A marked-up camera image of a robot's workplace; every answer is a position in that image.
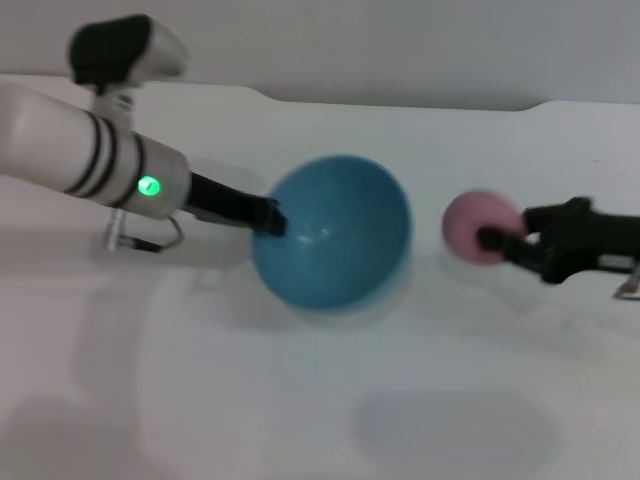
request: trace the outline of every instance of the white tabletop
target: white tabletop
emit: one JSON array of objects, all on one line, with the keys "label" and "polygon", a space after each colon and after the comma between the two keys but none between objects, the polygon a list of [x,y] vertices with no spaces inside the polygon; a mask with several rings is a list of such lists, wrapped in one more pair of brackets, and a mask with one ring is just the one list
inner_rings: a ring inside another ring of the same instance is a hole
[{"label": "white tabletop", "polygon": [[[2,78],[88,102],[64,79]],[[545,287],[457,262],[439,233],[474,188],[640,214],[640,106],[309,105],[180,84],[138,98],[141,133],[248,191],[325,154],[384,164],[412,202],[411,277],[358,321],[309,318],[260,283],[247,231],[184,216],[177,251],[109,258],[106,208],[2,178],[0,479],[640,477],[640,304],[610,300],[622,279]]]}]

